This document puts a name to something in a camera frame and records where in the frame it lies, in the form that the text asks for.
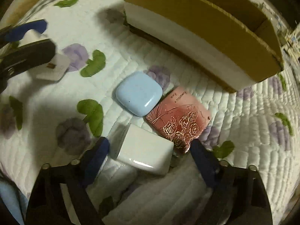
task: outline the yellow cardboard box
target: yellow cardboard box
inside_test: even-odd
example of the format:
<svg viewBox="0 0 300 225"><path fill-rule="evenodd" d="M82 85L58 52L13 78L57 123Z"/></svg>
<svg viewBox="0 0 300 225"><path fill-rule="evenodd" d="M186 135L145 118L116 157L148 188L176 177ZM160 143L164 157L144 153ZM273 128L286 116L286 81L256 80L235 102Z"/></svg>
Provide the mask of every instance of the yellow cardboard box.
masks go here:
<svg viewBox="0 0 300 225"><path fill-rule="evenodd" d="M125 0L131 30L199 64L229 92L283 70L276 33L249 0Z"/></svg>

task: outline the screw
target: screw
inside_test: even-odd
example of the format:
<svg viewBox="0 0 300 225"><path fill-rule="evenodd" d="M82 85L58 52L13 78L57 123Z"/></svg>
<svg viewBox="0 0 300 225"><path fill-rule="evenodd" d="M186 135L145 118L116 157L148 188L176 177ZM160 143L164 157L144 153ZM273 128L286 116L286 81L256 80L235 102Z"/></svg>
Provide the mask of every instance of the screw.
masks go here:
<svg viewBox="0 0 300 225"><path fill-rule="evenodd" d="M48 169L48 168L50 168L50 167L51 167L51 166L50 166L49 163L45 163L45 164L42 165L42 169L44 169L44 170L46 170L46 169Z"/></svg>
<svg viewBox="0 0 300 225"><path fill-rule="evenodd" d="M15 72L14 68L10 68L8 70L8 75L11 76L11 75L13 75L14 72Z"/></svg>
<svg viewBox="0 0 300 225"><path fill-rule="evenodd" d="M78 165L79 163L80 163L80 160L78 160L78 159L73 159L73 160L71 160L71 165Z"/></svg>
<svg viewBox="0 0 300 225"><path fill-rule="evenodd" d="M229 163L225 160L221 160L220 165L223 166L223 167L228 167Z"/></svg>
<svg viewBox="0 0 300 225"><path fill-rule="evenodd" d="M254 165L250 165L250 166L249 166L249 169L250 169L251 171L257 171L257 167L254 166Z"/></svg>

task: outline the white quilt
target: white quilt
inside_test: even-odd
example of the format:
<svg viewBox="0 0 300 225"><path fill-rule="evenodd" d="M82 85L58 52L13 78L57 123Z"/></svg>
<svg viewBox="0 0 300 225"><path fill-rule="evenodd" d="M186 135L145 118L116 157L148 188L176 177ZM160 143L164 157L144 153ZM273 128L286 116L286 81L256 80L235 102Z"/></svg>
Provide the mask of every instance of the white quilt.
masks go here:
<svg viewBox="0 0 300 225"><path fill-rule="evenodd" d="M57 83L32 79L25 72L10 79L1 95L0 168L20 190L30 196L42 164L65 165L78 157L83 149L89 148L91 144L82 142L78 146L68 146L65 142L58 146L56 139L56 128L60 123L69 118L84 118L76 109L81 100L94 99L102 105L102 136L108 137L112 148L129 122L152 132L143 118L133 116L116 102L114 90L135 71L163 66L170 72L170 83L165 92L181 85L211 112L209 127L200 137L203 144L212 147L230 140L235 148L225 158L228 162L237 167L246 168L251 164L258 167L270 200L274 224L278 224L300 174L300 95L299 81L293 75L300 67L294 62L285 63L281 75L286 88L279 76L274 76L238 93L228 94L198 68L132 34L123 25L123 0L79 0L65 8L53 6L58 1L41 0L21 23L46 19L48 28L45 34L57 43L59 49L68 48L65 52L73 60L72 72L66 73ZM96 49L105 54L106 66L92 77L84 78L77 69L83 67L84 59L92 59L92 52ZM8 105L9 96L22 102L23 123L19 131ZM285 119L276 117L276 113L282 113ZM9 123L8 127L3 126L5 121ZM159 179L146 184L150 189L141 186L135 190L124 204L137 197L140 199L141 191L145 191L147 197L144 201L148 202L141 204L138 211L133 205L127 214L120 210L121 204L114 211L120 215L118 219L133 224L143 216L151 217L147 211L160 203L166 208L147 224L158 224L158 221L171 224L170 214L183 211L196 196L201 198L206 193L206 187L189 158L187 156L182 166L173 169L166 181ZM183 165L187 165L185 174ZM108 158L95 183L87 189L96 209L103 198L120 195L136 176L134 168ZM182 179L190 180L190 183L184 184L180 181Z"/></svg>

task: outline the cardboard box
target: cardboard box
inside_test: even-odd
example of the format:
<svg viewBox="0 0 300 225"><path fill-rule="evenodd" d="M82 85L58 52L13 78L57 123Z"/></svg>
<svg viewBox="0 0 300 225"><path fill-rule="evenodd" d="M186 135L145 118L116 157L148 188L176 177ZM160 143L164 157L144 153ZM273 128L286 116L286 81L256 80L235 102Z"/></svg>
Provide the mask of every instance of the cardboard box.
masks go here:
<svg viewBox="0 0 300 225"><path fill-rule="evenodd" d="M131 30L197 63L229 92L283 70L278 38L249 0L125 0Z"/></svg>

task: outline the white charger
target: white charger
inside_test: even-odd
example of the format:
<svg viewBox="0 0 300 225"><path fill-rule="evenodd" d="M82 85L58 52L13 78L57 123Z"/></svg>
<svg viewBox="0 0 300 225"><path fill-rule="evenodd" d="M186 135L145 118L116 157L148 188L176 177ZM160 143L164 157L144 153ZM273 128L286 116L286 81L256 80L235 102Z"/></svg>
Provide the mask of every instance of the white charger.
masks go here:
<svg viewBox="0 0 300 225"><path fill-rule="evenodd" d="M174 144L132 123L129 123L120 147L117 161L158 175L169 171Z"/></svg>

